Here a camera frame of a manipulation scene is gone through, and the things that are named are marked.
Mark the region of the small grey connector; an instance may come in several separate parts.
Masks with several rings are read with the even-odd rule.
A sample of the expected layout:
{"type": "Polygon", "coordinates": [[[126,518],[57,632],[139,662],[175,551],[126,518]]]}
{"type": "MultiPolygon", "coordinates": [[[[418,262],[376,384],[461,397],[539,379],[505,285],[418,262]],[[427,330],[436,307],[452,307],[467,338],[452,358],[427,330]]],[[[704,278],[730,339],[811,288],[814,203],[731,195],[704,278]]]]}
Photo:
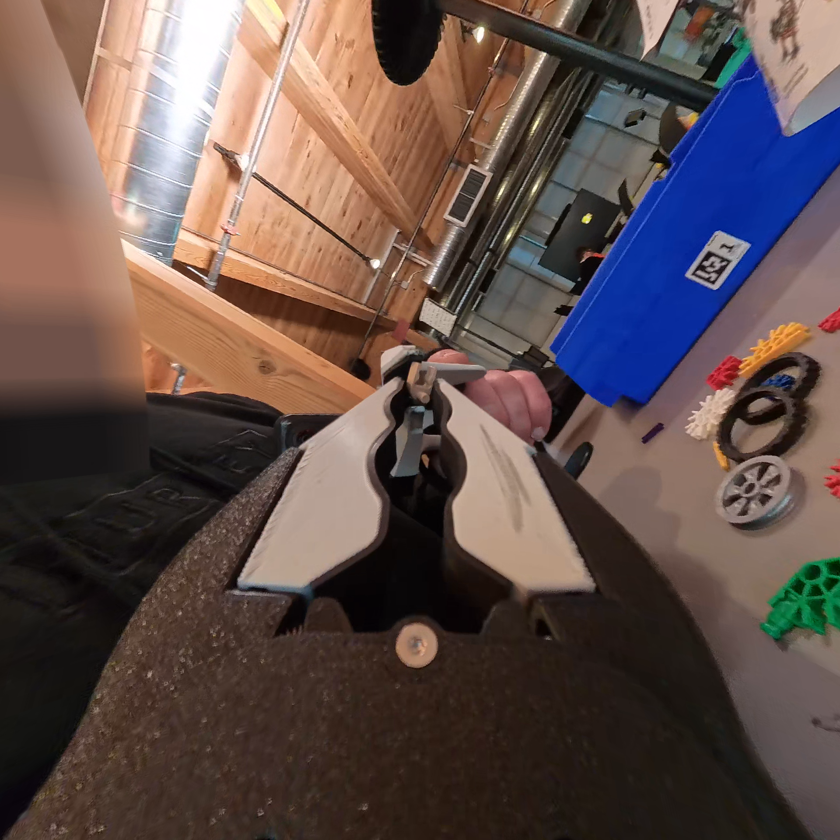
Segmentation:
{"type": "Polygon", "coordinates": [[[425,406],[409,406],[402,425],[395,432],[395,464],[390,472],[392,478],[408,478],[418,475],[425,454],[439,449],[441,435],[429,434],[427,429],[434,425],[434,413],[425,406]]]}

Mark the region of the white snowflake connector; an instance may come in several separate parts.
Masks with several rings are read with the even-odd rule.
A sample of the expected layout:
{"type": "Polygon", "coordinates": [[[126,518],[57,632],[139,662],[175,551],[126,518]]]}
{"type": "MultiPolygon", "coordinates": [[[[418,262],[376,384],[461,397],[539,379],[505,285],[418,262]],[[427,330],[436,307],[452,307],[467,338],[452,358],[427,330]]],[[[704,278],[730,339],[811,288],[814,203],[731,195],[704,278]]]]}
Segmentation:
{"type": "Polygon", "coordinates": [[[709,394],[689,416],[685,426],[686,434],[695,440],[714,438],[722,419],[727,415],[737,396],[738,393],[728,387],[709,394]]]}

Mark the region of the black toy tire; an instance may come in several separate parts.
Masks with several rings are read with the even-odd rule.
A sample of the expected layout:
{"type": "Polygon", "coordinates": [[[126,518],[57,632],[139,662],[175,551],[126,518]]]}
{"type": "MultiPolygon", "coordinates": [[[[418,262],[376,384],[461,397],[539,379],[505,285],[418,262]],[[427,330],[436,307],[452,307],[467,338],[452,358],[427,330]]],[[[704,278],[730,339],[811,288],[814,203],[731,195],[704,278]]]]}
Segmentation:
{"type": "Polygon", "coordinates": [[[772,396],[782,394],[792,400],[801,400],[816,386],[821,370],[821,365],[805,353],[784,353],[760,366],[745,386],[769,389],[772,396]]]}
{"type": "Polygon", "coordinates": [[[721,453],[735,463],[763,458],[781,457],[798,444],[808,424],[808,412],[802,397],[792,397],[789,393],[774,387],[756,387],[736,395],[728,412],[722,418],[717,430],[717,444],[721,453]],[[748,410],[759,400],[774,399],[770,407],[777,410],[773,419],[784,420],[783,426],[771,441],[762,447],[743,452],[732,441],[732,430],[737,423],[747,423],[748,410]]]}

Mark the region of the green fan-shaped connector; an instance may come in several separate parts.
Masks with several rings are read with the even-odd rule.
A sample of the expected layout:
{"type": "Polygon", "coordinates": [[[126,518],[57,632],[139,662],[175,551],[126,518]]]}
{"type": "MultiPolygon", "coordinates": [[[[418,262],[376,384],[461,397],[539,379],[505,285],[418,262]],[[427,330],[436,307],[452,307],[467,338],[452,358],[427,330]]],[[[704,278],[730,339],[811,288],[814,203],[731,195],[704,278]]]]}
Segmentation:
{"type": "Polygon", "coordinates": [[[825,635],[839,629],[839,558],[804,564],[768,601],[762,631],[774,640],[795,629],[825,635]]]}

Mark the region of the black monitor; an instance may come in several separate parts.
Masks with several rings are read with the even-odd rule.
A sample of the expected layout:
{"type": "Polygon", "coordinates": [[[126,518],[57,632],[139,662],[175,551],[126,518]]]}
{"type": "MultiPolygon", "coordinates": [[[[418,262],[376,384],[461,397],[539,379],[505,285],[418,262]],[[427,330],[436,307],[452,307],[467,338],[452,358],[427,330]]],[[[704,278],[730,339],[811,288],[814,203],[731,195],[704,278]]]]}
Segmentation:
{"type": "Polygon", "coordinates": [[[621,212],[620,204],[580,189],[552,229],[539,266],[568,281],[590,279],[621,212]]]}

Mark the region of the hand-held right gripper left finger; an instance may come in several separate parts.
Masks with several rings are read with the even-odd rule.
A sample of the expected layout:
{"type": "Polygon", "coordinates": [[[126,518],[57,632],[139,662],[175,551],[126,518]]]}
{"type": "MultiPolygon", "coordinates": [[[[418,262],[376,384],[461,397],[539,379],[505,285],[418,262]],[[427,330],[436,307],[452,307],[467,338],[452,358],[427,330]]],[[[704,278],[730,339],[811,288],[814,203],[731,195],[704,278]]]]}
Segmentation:
{"type": "Polygon", "coordinates": [[[382,545],[396,431],[411,404],[405,382],[389,381],[301,445],[238,574],[238,590],[311,600],[382,545]]]}

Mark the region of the white wall vent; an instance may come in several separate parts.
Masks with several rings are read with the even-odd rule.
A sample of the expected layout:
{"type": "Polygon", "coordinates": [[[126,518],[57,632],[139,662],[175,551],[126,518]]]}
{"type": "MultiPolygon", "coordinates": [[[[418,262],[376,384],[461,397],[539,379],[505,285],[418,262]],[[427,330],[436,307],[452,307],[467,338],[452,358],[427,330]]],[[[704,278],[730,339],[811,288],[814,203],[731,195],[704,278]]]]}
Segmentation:
{"type": "Polygon", "coordinates": [[[469,164],[458,184],[455,195],[444,213],[444,221],[465,228],[474,216],[493,177],[493,172],[477,164],[469,164]]]}

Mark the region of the black bar with disc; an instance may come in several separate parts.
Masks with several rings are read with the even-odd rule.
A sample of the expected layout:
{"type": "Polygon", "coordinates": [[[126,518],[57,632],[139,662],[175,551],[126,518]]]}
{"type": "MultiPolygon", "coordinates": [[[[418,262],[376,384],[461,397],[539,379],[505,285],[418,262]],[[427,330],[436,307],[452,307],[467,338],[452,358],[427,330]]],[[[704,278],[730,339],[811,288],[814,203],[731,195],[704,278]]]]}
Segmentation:
{"type": "Polygon", "coordinates": [[[482,1],[372,1],[374,47],[389,81],[407,87],[422,77],[437,52],[445,15],[485,26],[496,35],[564,60],[572,67],[645,89],[695,112],[704,111],[718,94],[702,81],[482,1]]]}

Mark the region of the grey metal pipe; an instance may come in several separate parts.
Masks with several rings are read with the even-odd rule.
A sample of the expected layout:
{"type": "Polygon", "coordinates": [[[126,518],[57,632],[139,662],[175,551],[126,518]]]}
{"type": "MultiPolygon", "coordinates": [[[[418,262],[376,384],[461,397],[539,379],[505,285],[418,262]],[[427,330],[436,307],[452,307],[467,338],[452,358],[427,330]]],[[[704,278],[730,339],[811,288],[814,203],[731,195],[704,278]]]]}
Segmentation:
{"type": "Polygon", "coordinates": [[[259,153],[264,143],[266,132],[270,124],[272,113],[277,105],[277,100],[280,95],[282,85],[284,83],[288,67],[293,57],[296,43],[301,33],[302,26],[307,16],[310,1],[299,1],[295,9],[295,13],[288,23],[285,34],[280,40],[279,57],[276,63],[275,73],[269,87],[269,92],[266,102],[259,115],[255,136],[250,144],[248,153],[246,155],[246,163],[240,167],[241,175],[239,177],[237,190],[234,194],[233,201],[227,214],[227,220],[222,226],[223,236],[219,241],[217,252],[213,258],[211,267],[204,280],[205,288],[215,293],[217,289],[218,278],[221,274],[221,269],[224,264],[224,259],[228,252],[229,246],[234,236],[238,235],[237,223],[242,206],[245,201],[245,196],[249,187],[249,183],[256,171],[256,165],[259,159],[259,153]]]}

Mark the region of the person's left hand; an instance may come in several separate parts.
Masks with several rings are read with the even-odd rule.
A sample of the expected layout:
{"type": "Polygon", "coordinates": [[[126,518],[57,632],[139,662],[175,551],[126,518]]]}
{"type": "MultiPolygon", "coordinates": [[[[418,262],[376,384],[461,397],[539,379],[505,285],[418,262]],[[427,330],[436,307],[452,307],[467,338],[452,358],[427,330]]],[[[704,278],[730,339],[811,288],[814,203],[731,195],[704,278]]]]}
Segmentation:
{"type": "Polygon", "coordinates": [[[550,396],[530,371],[489,370],[464,384],[463,393],[529,444],[542,442],[550,430],[550,396]]]}

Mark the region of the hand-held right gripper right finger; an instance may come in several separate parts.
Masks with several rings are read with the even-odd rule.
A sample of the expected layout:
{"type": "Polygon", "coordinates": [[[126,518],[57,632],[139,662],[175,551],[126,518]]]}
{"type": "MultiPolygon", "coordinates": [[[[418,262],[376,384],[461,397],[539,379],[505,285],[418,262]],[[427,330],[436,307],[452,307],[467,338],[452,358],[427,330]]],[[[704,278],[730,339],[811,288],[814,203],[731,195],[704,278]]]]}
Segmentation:
{"type": "Polygon", "coordinates": [[[438,389],[448,561],[529,603],[592,593],[589,572],[537,463],[537,451],[456,389],[438,389]]]}

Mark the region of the yellow toothed connector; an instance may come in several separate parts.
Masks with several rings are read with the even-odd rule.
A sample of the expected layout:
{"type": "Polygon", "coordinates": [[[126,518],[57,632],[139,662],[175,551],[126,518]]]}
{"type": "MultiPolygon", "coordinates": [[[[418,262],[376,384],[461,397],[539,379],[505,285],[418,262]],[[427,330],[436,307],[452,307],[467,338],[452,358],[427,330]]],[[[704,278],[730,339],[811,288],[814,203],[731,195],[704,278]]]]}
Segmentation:
{"type": "Polygon", "coordinates": [[[760,339],[751,353],[741,360],[738,376],[748,379],[760,368],[782,355],[792,352],[811,338],[811,328],[800,322],[781,324],[760,339]]]}

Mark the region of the silver air duct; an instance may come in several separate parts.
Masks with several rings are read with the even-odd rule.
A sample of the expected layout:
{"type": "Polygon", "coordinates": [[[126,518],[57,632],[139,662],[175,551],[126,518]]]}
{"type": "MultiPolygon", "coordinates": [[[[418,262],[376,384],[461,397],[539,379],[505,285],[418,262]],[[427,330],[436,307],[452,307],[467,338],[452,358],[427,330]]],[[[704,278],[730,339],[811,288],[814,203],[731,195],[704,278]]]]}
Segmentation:
{"type": "Polygon", "coordinates": [[[490,173],[465,227],[447,222],[425,281],[436,303],[457,310],[469,280],[525,181],[580,69],[541,52],[526,59],[497,132],[479,167],[490,173]]]}
{"type": "Polygon", "coordinates": [[[149,1],[112,146],[119,235],[170,266],[243,1],[149,1]]]}

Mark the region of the printed instruction sheet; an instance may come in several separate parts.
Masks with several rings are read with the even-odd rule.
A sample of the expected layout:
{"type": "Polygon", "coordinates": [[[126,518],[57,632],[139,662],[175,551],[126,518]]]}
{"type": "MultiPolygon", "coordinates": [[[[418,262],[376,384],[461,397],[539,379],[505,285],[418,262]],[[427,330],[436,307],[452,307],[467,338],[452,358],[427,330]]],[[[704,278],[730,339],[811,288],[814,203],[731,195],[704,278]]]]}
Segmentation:
{"type": "Polygon", "coordinates": [[[738,10],[783,134],[838,110],[839,2],[741,1],[738,10]]]}

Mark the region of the blue plastic bin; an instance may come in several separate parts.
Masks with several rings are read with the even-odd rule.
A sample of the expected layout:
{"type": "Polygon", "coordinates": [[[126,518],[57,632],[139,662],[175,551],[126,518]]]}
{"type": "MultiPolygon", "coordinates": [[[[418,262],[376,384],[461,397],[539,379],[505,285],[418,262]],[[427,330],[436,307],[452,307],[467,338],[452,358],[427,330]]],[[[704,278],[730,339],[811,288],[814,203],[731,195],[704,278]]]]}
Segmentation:
{"type": "Polygon", "coordinates": [[[838,168],[839,113],[786,133],[747,58],[670,155],[552,343],[610,407],[646,404],[838,168]]]}

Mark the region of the grey toy wheel hub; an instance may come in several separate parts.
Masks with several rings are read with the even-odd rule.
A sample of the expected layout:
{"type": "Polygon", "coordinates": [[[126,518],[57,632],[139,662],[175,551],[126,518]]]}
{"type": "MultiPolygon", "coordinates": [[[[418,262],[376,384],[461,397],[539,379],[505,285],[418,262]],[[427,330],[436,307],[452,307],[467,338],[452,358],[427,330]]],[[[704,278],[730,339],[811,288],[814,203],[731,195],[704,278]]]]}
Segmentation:
{"type": "Polygon", "coordinates": [[[800,496],[795,471],[779,456],[760,456],[732,468],[715,497],[720,519],[735,529],[758,531],[793,512],[800,496]]]}

